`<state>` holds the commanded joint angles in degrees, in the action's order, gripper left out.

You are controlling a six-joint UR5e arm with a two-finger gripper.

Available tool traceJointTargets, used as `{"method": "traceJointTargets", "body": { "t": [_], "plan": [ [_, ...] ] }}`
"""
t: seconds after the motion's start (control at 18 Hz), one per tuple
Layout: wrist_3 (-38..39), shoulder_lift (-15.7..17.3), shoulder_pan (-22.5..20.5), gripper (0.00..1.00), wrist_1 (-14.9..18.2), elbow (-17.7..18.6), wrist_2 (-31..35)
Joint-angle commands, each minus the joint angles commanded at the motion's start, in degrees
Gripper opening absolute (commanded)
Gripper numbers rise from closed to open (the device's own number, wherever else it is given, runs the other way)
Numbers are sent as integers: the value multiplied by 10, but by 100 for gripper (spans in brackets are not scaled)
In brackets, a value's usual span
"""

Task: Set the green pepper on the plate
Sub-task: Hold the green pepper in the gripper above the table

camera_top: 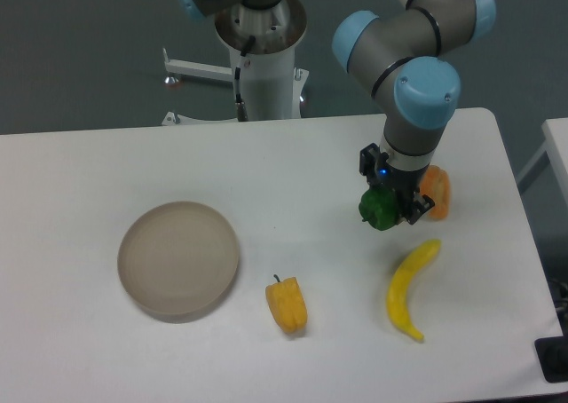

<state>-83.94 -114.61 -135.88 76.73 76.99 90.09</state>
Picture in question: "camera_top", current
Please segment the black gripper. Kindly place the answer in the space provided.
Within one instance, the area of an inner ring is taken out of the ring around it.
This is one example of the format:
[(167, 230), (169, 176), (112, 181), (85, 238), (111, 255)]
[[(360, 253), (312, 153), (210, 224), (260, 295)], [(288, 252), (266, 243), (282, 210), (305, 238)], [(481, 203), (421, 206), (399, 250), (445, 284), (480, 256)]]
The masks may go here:
[(375, 186), (378, 203), (398, 203), (399, 223), (414, 225), (435, 207), (435, 202), (420, 193), (420, 183), (428, 168), (427, 162), (412, 160), (409, 165), (387, 156), (376, 143), (359, 152), (359, 173), (370, 186)]

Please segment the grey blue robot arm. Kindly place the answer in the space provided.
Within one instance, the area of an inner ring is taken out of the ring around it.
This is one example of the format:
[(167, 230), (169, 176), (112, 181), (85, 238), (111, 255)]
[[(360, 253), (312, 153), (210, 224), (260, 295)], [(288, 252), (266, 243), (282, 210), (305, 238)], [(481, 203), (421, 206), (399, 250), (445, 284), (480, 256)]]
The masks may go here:
[[(193, 18), (213, 17), (230, 53), (230, 82), (241, 122), (289, 119), (295, 49), (307, 28), (299, 0), (179, 0)], [(385, 113), (379, 143), (363, 148), (359, 171), (368, 189), (359, 202), (364, 222), (378, 230), (413, 224), (440, 208), (425, 175), (461, 94), (448, 51), (486, 35), (494, 0), (400, 0), (404, 11), (384, 20), (354, 12), (338, 26), (332, 50)]]

